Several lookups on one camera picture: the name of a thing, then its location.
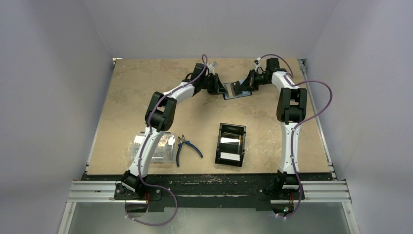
pliers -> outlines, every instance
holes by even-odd
[[[203,158],[201,151],[198,150],[198,148],[196,148],[193,144],[191,144],[189,142],[189,140],[185,140],[184,135],[182,135],[182,137],[178,136],[178,140],[179,140],[179,145],[178,145],[178,153],[176,154],[176,166],[179,167],[179,154],[181,153],[181,149],[182,149],[182,145],[186,144],[189,147],[191,147],[192,149],[194,149],[201,158]]]

black mounting plate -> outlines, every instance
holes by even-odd
[[[150,195],[150,200],[155,201],[155,200],[160,200],[162,196],[162,189],[158,188],[153,188],[153,187],[145,187],[143,195],[138,195],[138,193],[130,191],[130,190],[125,190],[122,183],[116,183],[116,189],[115,189],[115,194],[113,198],[115,200],[147,200],[148,198],[145,197],[144,194],[149,193]]]
[[[169,188],[177,196],[179,207],[192,208],[254,208],[271,211],[270,200],[289,200],[291,194],[266,195],[260,193],[274,183],[276,173],[263,174],[196,174],[148,175],[146,182]],[[120,181],[122,175],[87,175],[86,181]],[[331,173],[300,173],[301,181],[333,181]],[[162,212],[165,207],[175,207],[172,196],[166,191],[150,188],[149,212]],[[141,200],[144,197],[125,197],[124,200]]]

black box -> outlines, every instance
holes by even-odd
[[[242,167],[245,153],[245,134],[245,126],[221,123],[215,163]]]

workbench surface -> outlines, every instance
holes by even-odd
[[[246,78],[253,59],[210,58],[218,62],[216,72],[222,83]],[[197,59],[119,59],[96,131],[88,169],[89,175],[123,174],[132,162],[130,147],[135,134],[145,130],[144,115],[153,92],[176,87],[192,72]],[[295,83],[303,81],[296,59],[287,59]],[[204,158],[183,147],[180,167],[175,163],[152,163],[150,174],[274,173],[281,160],[282,134],[276,118],[279,91],[274,85],[261,85],[248,97],[224,100],[206,90],[176,107],[169,132],[185,135]],[[307,117],[314,114],[307,99]],[[220,123],[246,126],[243,166],[215,164]],[[301,127],[298,162],[301,172],[328,172],[327,159],[316,121]]]

clear plastic box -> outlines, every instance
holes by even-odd
[[[145,133],[141,132],[135,135],[134,141],[131,146],[131,158],[135,158],[135,155],[138,153],[139,147],[141,147]],[[171,133],[165,133],[161,140],[158,143],[158,146],[155,149],[155,153],[152,156],[152,162],[165,162],[172,163],[176,158],[176,140],[177,137]]]

